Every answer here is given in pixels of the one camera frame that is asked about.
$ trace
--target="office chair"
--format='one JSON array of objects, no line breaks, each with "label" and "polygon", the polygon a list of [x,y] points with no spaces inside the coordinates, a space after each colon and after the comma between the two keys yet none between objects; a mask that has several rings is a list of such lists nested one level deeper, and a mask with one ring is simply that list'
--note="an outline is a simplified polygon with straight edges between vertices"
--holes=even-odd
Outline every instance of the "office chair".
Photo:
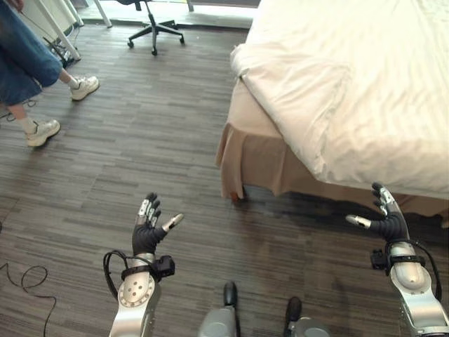
[{"label": "office chair", "polygon": [[141,37],[143,35],[149,34],[151,32],[153,33],[153,48],[152,48],[153,55],[157,55],[156,37],[157,37],[157,34],[159,34],[159,32],[165,32],[165,33],[170,33],[170,34],[174,34],[174,35],[179,35],[179,36],[181,36],[181,38],[180,38],[181,44],[184,44],[184,34],[177,30],[177,25],[175,24],[174,20],[156,23],[153,15],[152,15],[152,12],[150,11],[150,9],[148,7],[148,3],[147,3],[148,1],[152,1],[152,0],[117,0],[117,1],[122,5],[135,4],[135,9],[137,11],[142,10],[142,7],[140,7],[140,1],[143,1],[143,2],[145,2],[145,6],[147,7],[147,10],[148,10],[148,18],[149,18],[149,21],[151,22],[151,24],[149,26],[145,27],[144,29],[142,29],[140,32],[129,37],[128,46],[130,48],[134,47],[134,42],[133,42],[134,39]]}]

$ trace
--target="white sock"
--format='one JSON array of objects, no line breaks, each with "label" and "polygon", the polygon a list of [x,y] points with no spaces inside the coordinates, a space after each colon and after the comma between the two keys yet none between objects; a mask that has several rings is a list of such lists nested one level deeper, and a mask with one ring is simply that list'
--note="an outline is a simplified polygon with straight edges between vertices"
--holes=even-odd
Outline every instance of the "white sock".
[{"label": "white sock", "polygon": [[17,120],[25,133],[35,133],[37,124],[29,117]]},{"label": "white sock", "polygon": [[70,79],[69,83],[67,83],[67,85],[71,88],[71,89],[78,89],[79,88],[79,82],[74,79],[72,77],[72,79]]}]

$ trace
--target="jeans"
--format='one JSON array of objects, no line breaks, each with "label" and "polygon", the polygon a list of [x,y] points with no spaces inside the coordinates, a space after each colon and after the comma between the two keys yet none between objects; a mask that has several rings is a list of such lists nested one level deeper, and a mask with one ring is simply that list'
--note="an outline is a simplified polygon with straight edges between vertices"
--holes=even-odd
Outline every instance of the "jeans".
[{"label": "jeans", "polygon": [[20,104],[54,84],[62,63],[42,40],[0,0],[0,101]]}]

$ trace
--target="person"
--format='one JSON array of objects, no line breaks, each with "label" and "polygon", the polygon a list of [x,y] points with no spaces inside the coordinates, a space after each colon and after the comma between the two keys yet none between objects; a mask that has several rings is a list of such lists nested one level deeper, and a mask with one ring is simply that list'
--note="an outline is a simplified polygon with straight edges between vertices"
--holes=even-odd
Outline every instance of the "person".
[{"label": "person", "polygon": [[29,146],[41,146],[60,130],[56,120],[35,121],[23,103],[58,79],[72,100],[82,100],[100,85],[96,77],[73,77],[16,13],[23,0],[0,0],[0,101],[25,132]]}]

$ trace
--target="white bed sheet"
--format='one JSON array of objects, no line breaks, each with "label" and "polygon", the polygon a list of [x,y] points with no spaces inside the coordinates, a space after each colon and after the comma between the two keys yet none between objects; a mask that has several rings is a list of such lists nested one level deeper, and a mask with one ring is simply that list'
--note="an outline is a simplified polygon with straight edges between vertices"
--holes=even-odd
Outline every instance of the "white bed sheet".
[{"label": "white bed sheet", "polygon": [[[317,180],[447,199],[445,4],[262,0],[232,67]],[[310,103],[297,89],[313,72]]]}]

